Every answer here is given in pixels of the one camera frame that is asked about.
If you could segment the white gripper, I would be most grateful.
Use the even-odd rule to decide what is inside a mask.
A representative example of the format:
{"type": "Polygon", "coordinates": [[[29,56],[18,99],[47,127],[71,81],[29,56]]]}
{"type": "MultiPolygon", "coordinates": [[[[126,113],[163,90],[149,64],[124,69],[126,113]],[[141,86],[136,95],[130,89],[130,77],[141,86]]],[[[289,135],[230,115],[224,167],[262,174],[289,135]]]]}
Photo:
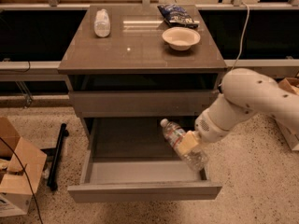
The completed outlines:
{"type": "Polygon", "coordinates": [[[228,116],[222,114],[219,109],[208,108],[195,120],[194,128],[197,132],[187,131],[177,145],[181,155],[189,153],[200,145],[198,135],[204,143],[215,143],[224,138],[233,126],[228,116]]]}

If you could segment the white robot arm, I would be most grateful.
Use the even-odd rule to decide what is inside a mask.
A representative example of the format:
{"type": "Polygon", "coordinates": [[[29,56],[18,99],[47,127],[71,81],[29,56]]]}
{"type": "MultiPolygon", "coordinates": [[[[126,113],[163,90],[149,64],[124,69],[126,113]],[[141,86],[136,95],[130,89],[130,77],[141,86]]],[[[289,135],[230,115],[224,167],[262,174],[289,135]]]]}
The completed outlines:
{"type": "Polygon", "coordinates": [[[220,88],[217,99],[195,120],[192,134],[200,144],[220,141],[257,113],[299,134],[299,96],[281,89],[273,78],[237,68],[224,75],[220,88]]]}

